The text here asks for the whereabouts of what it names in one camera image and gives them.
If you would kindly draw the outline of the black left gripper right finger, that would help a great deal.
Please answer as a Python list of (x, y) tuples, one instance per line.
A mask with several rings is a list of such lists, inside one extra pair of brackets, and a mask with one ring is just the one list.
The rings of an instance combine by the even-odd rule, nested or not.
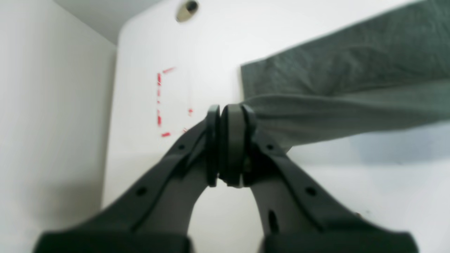
[(257, 127), (247, 106), (227, 105), (220, 117), (220, 179), (251, 189), (262, 253), (418, 252), (410, 233), (365, 221), (334, 199)]

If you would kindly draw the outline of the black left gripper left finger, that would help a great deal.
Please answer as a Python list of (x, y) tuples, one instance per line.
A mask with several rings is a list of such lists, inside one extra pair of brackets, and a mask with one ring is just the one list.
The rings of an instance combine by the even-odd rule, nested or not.
[(46, 232), (35, 253), (189, 253), (193, 207), (216, 186), (220, 107), (180, 136), (162, 159), (100, 214)]

